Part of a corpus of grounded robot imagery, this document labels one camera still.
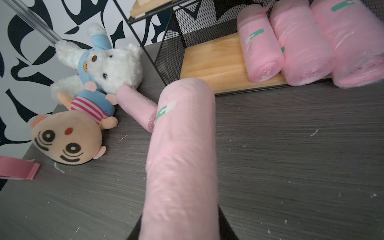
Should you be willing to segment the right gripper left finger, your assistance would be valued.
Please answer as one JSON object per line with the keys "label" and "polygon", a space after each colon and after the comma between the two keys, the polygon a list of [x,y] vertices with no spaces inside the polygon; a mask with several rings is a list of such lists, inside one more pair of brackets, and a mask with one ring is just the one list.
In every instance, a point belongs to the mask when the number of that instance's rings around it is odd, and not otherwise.
{"label": "right gripper left finger", "polygon": [[139,239],[139,235],[140,235],[140,231],[141,231],[141,220],[142,220],[142,216],[139,217],[139,220],[137,221],[136,225],[132,229],[127,240],[138,240]]}

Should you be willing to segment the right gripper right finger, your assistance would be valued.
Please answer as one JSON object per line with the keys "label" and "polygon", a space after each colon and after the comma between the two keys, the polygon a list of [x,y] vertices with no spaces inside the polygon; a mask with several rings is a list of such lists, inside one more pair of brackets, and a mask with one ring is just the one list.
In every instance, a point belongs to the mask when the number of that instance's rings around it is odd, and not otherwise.
{"label": "right gripper right finger", "polygon": [[233,231],[231,225],[226,219],[223,211],[219,207],[219,228],[220,228],[220,240],[239,240]]}

